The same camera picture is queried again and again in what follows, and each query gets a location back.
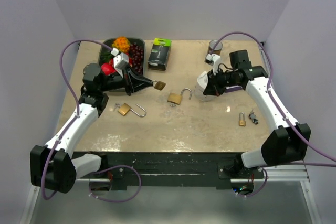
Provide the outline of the key with panda keychain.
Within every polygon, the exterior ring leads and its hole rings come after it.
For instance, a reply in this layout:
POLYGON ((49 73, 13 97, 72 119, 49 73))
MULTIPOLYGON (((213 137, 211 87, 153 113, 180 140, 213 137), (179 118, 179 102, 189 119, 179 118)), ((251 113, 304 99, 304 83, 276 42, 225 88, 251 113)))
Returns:
POLYGON ((255 125, 259 124, 259 120, 256 118, 254 110, 251 110, 248 117, 255 125))

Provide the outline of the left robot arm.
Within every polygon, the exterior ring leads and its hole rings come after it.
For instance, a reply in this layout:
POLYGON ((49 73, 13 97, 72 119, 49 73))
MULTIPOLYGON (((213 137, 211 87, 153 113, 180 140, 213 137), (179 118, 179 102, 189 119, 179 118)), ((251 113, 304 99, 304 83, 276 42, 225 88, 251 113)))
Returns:
POLYGON ((45 145, 30 151, 30 179, 34 186, 68 193, 75 181, 88 174, 103 178, 109 165, 102 154, 88 153, 73 158, 74 150, 91 125, 107 106, 108 91, 124 88, 128 94, 152 87, 154 81, 126 66, 121 74, 106 76, 97 63, 83 70, 83 86, 78 106, 60 129, 45 145))

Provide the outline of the small brass padlock with key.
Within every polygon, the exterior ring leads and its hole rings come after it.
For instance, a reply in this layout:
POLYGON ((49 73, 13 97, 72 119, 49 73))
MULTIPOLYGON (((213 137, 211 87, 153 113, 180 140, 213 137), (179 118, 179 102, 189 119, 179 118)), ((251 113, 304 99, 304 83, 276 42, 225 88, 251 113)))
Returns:
POLYGON ((166 86, 165 82, 162 81, 153 81, 153 87, 157 90, 162 91, 166 86))

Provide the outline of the long shackle brass padlock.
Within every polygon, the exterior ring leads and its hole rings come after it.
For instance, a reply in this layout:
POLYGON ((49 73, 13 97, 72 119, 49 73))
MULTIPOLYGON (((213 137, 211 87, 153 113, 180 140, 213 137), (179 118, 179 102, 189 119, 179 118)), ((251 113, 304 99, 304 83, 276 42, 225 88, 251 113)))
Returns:
POLYGON ((244 112, 240 112, 238 117, 239 117, 239 121, 238 121, 239 126, 246 126, 246 120, 245 120, 244 112))

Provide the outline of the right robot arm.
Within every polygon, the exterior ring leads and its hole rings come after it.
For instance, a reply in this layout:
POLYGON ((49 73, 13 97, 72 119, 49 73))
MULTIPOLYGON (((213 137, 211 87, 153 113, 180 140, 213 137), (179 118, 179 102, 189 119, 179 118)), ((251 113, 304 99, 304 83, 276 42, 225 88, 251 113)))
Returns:
POLYGON ((259 149, 237 155, 232 166, 235 175, 246 178, 258 166, 286 165, 304 159, 307 145, 299 134, 308 140, 310 127, 300 124, 272 93, 267 72, 262 66, 252 65, 246 50, 231 52, 229 58, 231 67, 223 71, 219 55, 208 54, 205 57, 212 69, 203 72, 197 80, 202 95, 218 97, 231 87, 242 87, 259 107, 270 131, 259 149))

